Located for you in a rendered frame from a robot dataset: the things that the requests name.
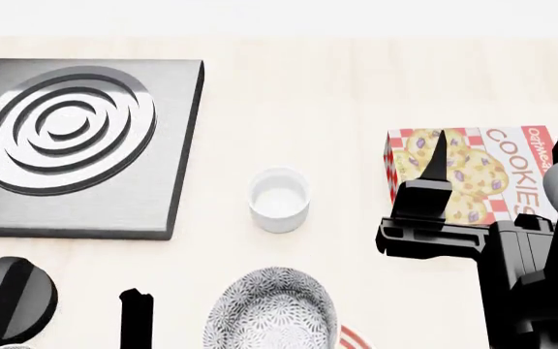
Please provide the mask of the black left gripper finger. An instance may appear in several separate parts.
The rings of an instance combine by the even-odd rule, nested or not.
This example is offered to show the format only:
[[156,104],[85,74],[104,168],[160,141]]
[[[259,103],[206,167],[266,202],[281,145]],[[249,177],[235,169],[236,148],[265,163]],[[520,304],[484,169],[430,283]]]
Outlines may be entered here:
[[119,298],[122,303],[120,349],[152,349],[153,297],[131,289]]

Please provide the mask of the black round stove knob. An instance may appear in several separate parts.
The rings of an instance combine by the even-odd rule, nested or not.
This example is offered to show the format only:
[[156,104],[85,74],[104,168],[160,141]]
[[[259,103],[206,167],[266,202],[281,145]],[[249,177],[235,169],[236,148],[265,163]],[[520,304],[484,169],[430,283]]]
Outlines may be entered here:
[[0,258],[0,346],[32,339],[57,304],[57,287],[47,272],[25,258]]

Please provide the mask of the grey square stove burner plate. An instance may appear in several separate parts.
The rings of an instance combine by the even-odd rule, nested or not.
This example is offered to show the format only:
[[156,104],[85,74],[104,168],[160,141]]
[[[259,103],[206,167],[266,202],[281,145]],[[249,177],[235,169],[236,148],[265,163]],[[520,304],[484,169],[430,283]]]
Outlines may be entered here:
[[0,237],[168,240],[201,60],[0,58]]

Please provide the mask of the black white patterned bowl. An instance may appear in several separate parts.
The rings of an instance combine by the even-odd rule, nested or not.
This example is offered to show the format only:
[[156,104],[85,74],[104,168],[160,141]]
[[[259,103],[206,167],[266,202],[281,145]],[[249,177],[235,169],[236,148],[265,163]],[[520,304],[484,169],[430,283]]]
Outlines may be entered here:
[[335,349],[340,322],[316,278],[285,267],[238,278],[210,310],[203,349]]

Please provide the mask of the oatmeal cookies box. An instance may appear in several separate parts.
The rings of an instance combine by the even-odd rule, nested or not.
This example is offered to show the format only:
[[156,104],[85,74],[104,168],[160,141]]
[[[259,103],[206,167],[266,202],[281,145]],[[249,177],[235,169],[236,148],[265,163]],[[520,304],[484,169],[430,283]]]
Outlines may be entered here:
[[489,225],[537,214],[556,220],[543,189],[553,165],[553,141],[546,127],[462,127],[401,129],[387,133],[384,162],[389,194],[422,174],[439,136],[447,140],[447,180],[452,194],[448,223]]

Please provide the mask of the small white ramekin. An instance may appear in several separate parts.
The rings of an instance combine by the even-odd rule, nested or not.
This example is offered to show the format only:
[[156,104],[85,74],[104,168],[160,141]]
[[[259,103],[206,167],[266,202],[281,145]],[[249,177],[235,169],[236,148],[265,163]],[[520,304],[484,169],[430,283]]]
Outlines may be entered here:
[[257,226],[266,232],[285,234],[298,229],[306,220],[311,188],[298,171],[267,168],[252,178],[247,200]]

